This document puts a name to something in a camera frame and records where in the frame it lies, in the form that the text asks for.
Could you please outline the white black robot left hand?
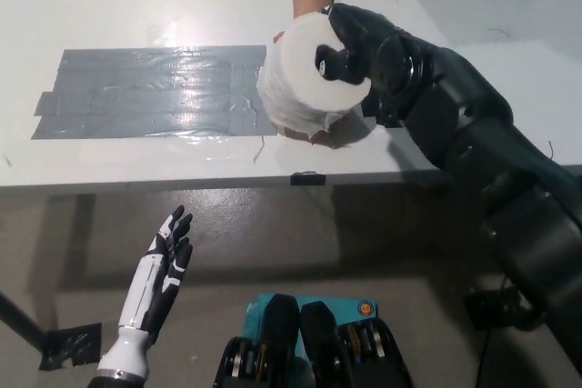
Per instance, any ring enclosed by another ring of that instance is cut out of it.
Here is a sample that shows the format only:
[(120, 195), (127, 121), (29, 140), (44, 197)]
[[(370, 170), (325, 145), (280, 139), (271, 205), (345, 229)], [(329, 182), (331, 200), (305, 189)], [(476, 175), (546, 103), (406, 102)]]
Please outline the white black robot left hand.
[(135, 269), (117, 324), (117, 339), (101, 358), (91, 387), (143, 387), (147, 353), (179, 293), (193, 246), (193, 215), (178, 206), (162, 223)]

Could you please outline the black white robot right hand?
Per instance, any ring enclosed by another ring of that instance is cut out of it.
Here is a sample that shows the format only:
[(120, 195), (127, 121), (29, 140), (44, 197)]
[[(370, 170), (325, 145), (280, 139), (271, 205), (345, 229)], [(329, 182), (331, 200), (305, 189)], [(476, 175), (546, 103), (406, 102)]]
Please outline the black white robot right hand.
[(398, 127), (416, 93), (433, 74), (431, 44), (394, 25), (385, 16), (354, 5), (335, 3), (323, 10), (343, 47), (319, 45), (315, 67), (327, 81), (370, 90), (363, 115), (384, 127)]

